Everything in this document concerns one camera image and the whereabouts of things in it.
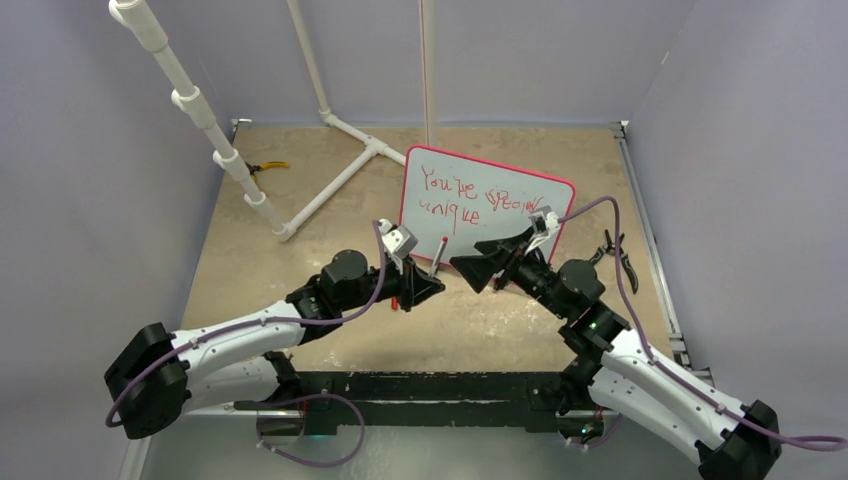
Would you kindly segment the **red whiteboard marker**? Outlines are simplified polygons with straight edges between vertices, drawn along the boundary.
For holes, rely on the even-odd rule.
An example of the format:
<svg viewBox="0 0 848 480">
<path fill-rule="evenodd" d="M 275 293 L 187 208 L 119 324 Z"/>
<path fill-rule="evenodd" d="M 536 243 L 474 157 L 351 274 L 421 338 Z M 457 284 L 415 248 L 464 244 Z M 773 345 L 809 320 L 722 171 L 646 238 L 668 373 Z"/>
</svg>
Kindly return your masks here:
<svg viewBox="0 0 848 480">
<path fill-rule="evenodd" d="M 438 244 L 437 251 L 433 259 L 431 260 L 431 264 L 428 270 L 428 276 L 430 278 L 435 278 L 437 275 L 448 241 L 449 238 L 447 236 L 443 236 Z"/>
</svg>

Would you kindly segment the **red-framed whiteboard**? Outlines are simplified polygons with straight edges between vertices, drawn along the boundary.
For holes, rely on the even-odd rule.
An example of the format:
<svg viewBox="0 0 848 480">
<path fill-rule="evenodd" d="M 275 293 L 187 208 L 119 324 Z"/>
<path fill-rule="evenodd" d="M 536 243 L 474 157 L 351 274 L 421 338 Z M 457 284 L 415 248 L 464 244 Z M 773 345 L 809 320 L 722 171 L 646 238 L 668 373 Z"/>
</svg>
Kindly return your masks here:
<svg viewBox="0 0 848 480">
<path fill-rule="evenodd" d="M 472 255 L 478 241 L 512 237 L 541 207 L 566 215 L 576 188 L 565 179 L 422 145 L 406 154 L 399 222 L 418 239 L 413 255 Z"/>
</svg>

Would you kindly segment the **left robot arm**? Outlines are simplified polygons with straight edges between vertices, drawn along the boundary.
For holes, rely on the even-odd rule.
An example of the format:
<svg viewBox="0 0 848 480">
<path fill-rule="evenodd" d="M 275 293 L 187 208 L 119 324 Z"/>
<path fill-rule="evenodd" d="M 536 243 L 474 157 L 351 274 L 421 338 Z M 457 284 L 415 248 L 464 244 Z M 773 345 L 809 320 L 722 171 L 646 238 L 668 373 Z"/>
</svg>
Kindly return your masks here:
<svg viewBox="0 0 848 480">
<path fill-rule="evenodd" d="M 105 423 L 136 440 L 216 404 L 287 408 L 298 382 L 282 350 L 330 334 L 376 302 L 395 299 L 410 311 L 444 289 L 410 256 L 395 263 L 383 254 L 372 267 L 361 252 L 342 250 L 302 287 L 257 312 L 194 330 L 147 325 L 104 374 L 113 399 Z"/>
</svg>

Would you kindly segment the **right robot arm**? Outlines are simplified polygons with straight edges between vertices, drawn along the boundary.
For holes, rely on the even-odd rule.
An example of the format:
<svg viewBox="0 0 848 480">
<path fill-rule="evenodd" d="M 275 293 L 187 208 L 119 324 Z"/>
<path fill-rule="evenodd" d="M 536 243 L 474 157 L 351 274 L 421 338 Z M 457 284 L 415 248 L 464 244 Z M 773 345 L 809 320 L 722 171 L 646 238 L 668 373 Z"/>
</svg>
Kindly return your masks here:
<svg viewBox="0 0 848 480">
<path fill-rule="evenodd" d="M 532 232 L 476 243 L 451 266 L 475 292 L 515 284 L 563 320 L 558 332 L 575 353 L 553 396 L 565 413 L 589 403 L 616 410 L 692 460 L 703 479 L 763 479 L 782 448 L 776 412 L 721 393 L 643 346 L 627 320 L 601 299 L 594 265 L 581 259 L 552 269 L 530 247 Z"/>
</svg>

